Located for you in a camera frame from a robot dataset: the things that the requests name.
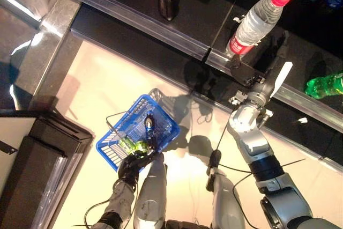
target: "white floor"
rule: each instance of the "white floor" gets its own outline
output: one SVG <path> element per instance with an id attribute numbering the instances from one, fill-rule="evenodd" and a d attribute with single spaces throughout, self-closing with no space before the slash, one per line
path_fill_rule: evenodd
<path id="1" fill-rule="evenodd" d="M 127 110 L 140 95 L 148 94 L 153 88 L 158 88 L 163 94 L 180 103 L 178 112 L 186 114 L 180 122 L 183 126 L 183 137 L 181 135 L 174 143 L 181 148 L 165 153 L 168 165 L 167 219 L 197 219 L 200 224 L 210 225 L 212 193 L 205 189 L 206 165 L 202 162 L 206 162 L 206 158 L 189 155 L 188 148 L 185 147 L 191 138 L 192 144 L 196 140 L 206 142 L 208 138 L 215 149 L 229 114 L 213 107 L 212 119 L 206 122 L 205 118 L 201 117 L 199 105 L 203 105 L 201 108 L 211 108 L 210 106 L 191 100 L 187 92 L 126 59 L 84 42 L 58 93 L 57 109 L 67 118 L 92 131 L 95 140 L 59 213 L 54 229 L 77 228 L 71 226 L 83 224 L 84 213 L 91 205 L 106 200 L 111 195 L 117 175 L 95 149 L 96 142 L 108 131 L 105 118 Z M 114 117 L 112 122 L 115 123 L 118 119 L 119 117 Z M 305 161 L 285 167 L 285 171 L 291 174 L 315 217 L 328 219 L 343 227 L 342 173 L 328 168 L 289 143 L 281 142 L 269 134 L 265 136 L 281 164 L 306 158 Z M 225 133 L 219 150 L 222 152 L 222 164 L 248 169 L 236 143 L 228 133 Z M 245 176 L 226 168 L 223 171 L 233 183 Z M 140 183 L 146 172 L 142 171 Z M 242 182 L 237 190 L 251 223 L 259 228 L 269 228 L 259 204 L 263 196 L 258 192 L 253 177 Z M 88 215 L 88 223 L 95 223 L 104 208 L 105 206 L 100 206 L 92 210 Z M 127 228 L 132 228 L 132 221 Z"/>

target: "black robotic glove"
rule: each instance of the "black robotic glove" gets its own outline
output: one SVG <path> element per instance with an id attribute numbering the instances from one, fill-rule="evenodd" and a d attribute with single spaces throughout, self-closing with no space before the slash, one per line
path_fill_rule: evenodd
<path id="1" fill-rule="evenodd" d="M 137 155 L 130 154 L 123 159 L 118 169 L 118 179 L 130 185 L 133 191 L 136 190 L 140 167 L 132 164 L 137 162 L 138 159 Z"/>

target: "blue plastic basket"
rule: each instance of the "blue plastic basket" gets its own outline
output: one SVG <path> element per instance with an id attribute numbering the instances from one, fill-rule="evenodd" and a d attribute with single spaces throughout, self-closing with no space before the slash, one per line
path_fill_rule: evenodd
<path id="1" fill-rule="evenodd" d="M 148 112 L 155 119 L 155 136 L 159 152 L 175 139 L 180 128 L 175 121 L 149 96 L 142 95 L 124 116 L 113 126 L 116 132 L 109 130 L 96 144 L 98 152 L 117 171 L 120 162 L 129 155 L 125 148 L 118 144 L 127 136 L 133 143 L 146 140 L 144 120 Z"/>

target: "metal bracket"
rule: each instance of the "metal bracket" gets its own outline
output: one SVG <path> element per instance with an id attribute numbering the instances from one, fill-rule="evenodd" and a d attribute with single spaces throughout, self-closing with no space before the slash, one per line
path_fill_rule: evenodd
<path id="1" fill-rule="evenodd" d="M 0 141 L 0 150 L 2 152 L 5 152 L 8 155 L 11 155 L 13 153 L 16 153 L 18 150 L 15 147 L 10 146 L 9 144 Z"/>

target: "gray robot arm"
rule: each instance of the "gray robot arm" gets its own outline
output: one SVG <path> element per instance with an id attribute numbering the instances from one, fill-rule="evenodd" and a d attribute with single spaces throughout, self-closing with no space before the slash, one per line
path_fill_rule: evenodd
<path id="1" fill-rule="evenodd" d="M 268 223 L 273 229 L 337 229 L 326 220 L 312 217 L 308 203 L 259 130 L 256 118 L 273 89 L 272 79 L 256 83 L 238 109 L 232 112 L 227 126 L 256 179 L 258 190 L 265 194 L 261 206 Z"/>

